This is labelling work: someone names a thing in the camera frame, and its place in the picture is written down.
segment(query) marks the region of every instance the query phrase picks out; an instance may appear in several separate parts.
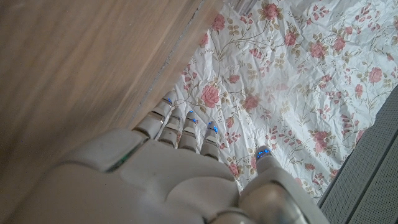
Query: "leaf pattern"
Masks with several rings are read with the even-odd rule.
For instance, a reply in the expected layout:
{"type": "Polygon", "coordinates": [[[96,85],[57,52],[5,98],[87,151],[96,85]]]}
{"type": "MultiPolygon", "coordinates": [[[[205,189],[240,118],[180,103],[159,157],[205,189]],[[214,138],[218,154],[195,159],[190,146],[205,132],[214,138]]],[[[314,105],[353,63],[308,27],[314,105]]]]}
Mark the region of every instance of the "leaf pattern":
{"type": "Polygon", "coordinates": [[[317,201],[398,84],[398,0],[259,1],[215,19],[175,105],[219,126],[240,189],[268,145],[317,201]]]}

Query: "wooden board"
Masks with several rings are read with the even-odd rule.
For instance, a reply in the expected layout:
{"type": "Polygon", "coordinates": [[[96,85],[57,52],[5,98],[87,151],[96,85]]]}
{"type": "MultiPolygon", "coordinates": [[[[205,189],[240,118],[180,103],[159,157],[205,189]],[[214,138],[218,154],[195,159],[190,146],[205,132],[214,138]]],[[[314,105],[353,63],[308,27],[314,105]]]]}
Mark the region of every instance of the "wooden board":
{"type": "Polygon", "coordinates": [[[220,8],[219,0],[0,1],[0,222],[64,153],[131,127],[170,90],[220,8]]]}

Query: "floral bedsheet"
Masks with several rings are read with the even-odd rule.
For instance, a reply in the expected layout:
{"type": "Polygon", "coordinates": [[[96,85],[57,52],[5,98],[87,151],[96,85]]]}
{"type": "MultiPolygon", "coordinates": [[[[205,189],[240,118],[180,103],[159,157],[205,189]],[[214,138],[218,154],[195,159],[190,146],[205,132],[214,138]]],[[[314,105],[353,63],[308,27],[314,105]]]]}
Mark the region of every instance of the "floral bedsheet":
{"type": "Polygon", "coordinates": [[[398,84],[398,0],[225,5],[175,86],[242,189],[268,145],[317,201],[398,84]]]}

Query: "white robotic hand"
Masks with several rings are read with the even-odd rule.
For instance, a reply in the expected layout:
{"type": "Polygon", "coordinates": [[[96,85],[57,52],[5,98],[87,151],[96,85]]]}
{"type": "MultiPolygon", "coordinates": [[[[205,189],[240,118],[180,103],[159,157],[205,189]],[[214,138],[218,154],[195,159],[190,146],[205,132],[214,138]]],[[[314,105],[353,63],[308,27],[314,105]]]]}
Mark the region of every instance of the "white robotic hand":
{"type": "Polygon", "coordinates": [[[256,177],[241,196],[218,162],[217,127],[196,153],[195,115],[170,112],[169,92],[132,130],[98,136],[48,170],[8,223],[327,223],[271,152],[257,150],[256,177]]]}

